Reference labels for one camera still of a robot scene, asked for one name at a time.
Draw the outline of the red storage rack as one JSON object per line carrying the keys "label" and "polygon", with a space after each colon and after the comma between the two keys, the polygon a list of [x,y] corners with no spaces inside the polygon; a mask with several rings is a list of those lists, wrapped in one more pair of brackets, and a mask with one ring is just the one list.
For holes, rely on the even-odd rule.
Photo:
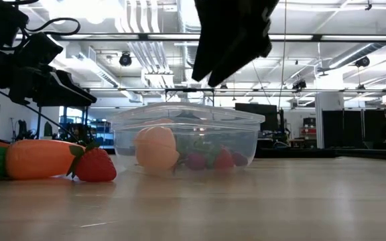
{"label": "red storage rack", "polygon": [[304,139],[305,147],[311,149],[317,147],[316,119],[314,117],[303,119],[303,125],[300,127],[300,136]]}

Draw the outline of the clear plastic tupperware container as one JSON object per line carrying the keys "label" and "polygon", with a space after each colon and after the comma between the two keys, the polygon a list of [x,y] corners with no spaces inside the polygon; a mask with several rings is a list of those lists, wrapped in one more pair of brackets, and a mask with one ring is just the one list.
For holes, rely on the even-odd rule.
{"label": "clear plastic tupperware container", "polygon": [[[234,173],[248,167],[255,156],[265,117],[190,102],[161,102],[120,112],[109,120],[116,156],[126,169],[166,177],[193,177]],[[180,156],[169,171],[146,171],[135,158],[134,139],[139,131],[149,127],[169,128],[175,136],[176,151]],[[248,158],[248,165],[215,169],[213,163],[222,148],[229,150],[231,155],[241,153]],[[206,158],[205,169],[193,171],[186,167],[187,156],[191,153],[200,153]]]}

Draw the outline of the black overhead rail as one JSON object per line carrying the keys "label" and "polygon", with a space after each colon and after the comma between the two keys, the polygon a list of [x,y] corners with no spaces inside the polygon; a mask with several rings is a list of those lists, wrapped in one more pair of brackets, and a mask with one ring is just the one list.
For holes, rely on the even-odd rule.
{"label": "black overhead rail", "polygon": [[386,89],[284,89],[284,88],[90,88],[91,92],[341,92],[341,93],[385,93]]}

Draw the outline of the black partition panel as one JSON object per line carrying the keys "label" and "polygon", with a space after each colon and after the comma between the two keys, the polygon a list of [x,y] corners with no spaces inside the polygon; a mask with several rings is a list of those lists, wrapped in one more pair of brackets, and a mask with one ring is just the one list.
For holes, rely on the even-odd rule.
{"label": "black partition panel", "polygon": [[325,149],[372,149],[385,140],[386,109],[323,110]]}

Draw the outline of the white pillar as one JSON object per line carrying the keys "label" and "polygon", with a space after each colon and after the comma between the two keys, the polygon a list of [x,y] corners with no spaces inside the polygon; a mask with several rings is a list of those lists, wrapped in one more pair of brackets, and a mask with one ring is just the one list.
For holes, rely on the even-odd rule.
{"label": "white pillar", "polygon": [[317,148],[324,148],[323,110],[342,110],[344,97],[341,92],[319,92],[315,95]]}

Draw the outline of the orange-pink toy peach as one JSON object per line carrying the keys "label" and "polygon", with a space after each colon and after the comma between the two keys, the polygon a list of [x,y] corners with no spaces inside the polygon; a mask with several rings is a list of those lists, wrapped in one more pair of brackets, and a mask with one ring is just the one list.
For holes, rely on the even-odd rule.
{"label": "orange-pink toy peach", "polygon": [[178,161],[176,140],[171,129],[149,127],[138,132],[134,139],[135,158],[146,171],[169,171]]}

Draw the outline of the blue shelving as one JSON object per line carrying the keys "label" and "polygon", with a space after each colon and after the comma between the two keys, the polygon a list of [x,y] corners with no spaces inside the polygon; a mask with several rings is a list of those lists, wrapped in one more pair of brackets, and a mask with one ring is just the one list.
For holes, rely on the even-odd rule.
{"label": "blue shelving", "polygon": [[78,142],[81,145],[95,142],[104,149],[114,145],[111,123],[105,119],[88,119],[84,124],[81,117],[60,116],[60,125],[72,133],[59,129],[59,139],[62,141]]}

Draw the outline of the silver ceiling duct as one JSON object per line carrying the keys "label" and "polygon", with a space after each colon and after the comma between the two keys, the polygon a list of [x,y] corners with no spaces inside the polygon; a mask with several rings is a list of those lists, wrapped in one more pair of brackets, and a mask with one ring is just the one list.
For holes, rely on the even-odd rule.
{"label": "silver ceiling duct", "polygon": [[[201,24],[194,0],[177,0],[178,20],[182,33],[197,33],[200,35]],[[184,42],[182,44],[186,64],[193,67],[198,43]]]}

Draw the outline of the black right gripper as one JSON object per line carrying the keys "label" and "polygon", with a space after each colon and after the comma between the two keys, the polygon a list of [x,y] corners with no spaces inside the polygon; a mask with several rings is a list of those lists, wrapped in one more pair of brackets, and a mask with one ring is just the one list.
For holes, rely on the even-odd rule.
{"label": "black right gripper", "polygon": [[242,33],[233,42],[233,32],[237,33],[237,28],[269,31],[271,14],[279,0],[194,0],[194,3],[202,32],[193,80],[199,82],[211,73],[208,85],[216,87],[249,62],[269,55],[272,44],[268,33]]}

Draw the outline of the black round ceiling lamp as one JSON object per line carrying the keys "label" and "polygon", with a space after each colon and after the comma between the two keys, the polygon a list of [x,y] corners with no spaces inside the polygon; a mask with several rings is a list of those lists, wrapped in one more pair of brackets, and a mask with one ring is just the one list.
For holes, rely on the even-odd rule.
{"label": "black round ceiling lamp", "polygon": [[131,53],[123,52],[119,58],[119,63],[123,67],[130,66],[132,64]]}
{"label": "black round ceiling lamp", "polygon": [[357,67],[357,68],[360,68],[360,67],[367,67],[368,65],[370,64],[370,59],[365,56],[361,59],[358,59],[354,65]]}

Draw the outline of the hanging linear light fixture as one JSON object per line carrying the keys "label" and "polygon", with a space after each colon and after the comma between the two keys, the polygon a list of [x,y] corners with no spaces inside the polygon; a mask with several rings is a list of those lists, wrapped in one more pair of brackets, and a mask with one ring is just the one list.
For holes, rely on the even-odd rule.
{"label": "hanging linear light fixture", "polygon": [[[69,36],[50,35],[57,41],[78,42],[198,42],[197,33],[78,33]],[[386,35],[336,34],[269,34],[272,42],[341,42],[385,43]]]}

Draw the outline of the red toy strawberry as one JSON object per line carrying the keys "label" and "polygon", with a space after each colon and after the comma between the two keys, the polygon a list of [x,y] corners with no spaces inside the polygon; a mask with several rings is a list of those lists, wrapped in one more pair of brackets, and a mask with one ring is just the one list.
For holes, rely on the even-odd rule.
{"label": "red toy strawberry", "polygon": [[215,169],[229,169],[234,166],[235,164],[230,151],[222,148],[214,160],[213,167]]}
{"label": "red toy strawberry", "polygon": [[116,178],[117,170],[109,154],[99,144],[90,143],[86,147],[71,145],[69,150],[74,158],[67,176],[85,182],[109,182]]}

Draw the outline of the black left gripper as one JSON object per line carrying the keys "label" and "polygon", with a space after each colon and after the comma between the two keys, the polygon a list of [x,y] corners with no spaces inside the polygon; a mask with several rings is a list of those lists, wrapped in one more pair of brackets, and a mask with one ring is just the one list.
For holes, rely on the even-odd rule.
{"label": "black left gripper", "polygon": [[24,66],[13,69],[9,98],[18,104],[29,104],[32,99],[38,106],[90,106],[97,98],[72,80],[64,70],[51,74],[48,65],[38,68]]}

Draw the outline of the orange toy carrot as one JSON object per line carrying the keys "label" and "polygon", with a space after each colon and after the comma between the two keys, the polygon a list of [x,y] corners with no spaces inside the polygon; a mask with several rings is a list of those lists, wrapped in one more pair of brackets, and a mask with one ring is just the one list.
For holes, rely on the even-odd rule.
{"label": "orange toy carrot", "polygon": [[0,142],[0,177],[27,180],[64,175],[84,150],[83,146],[56,140]]}

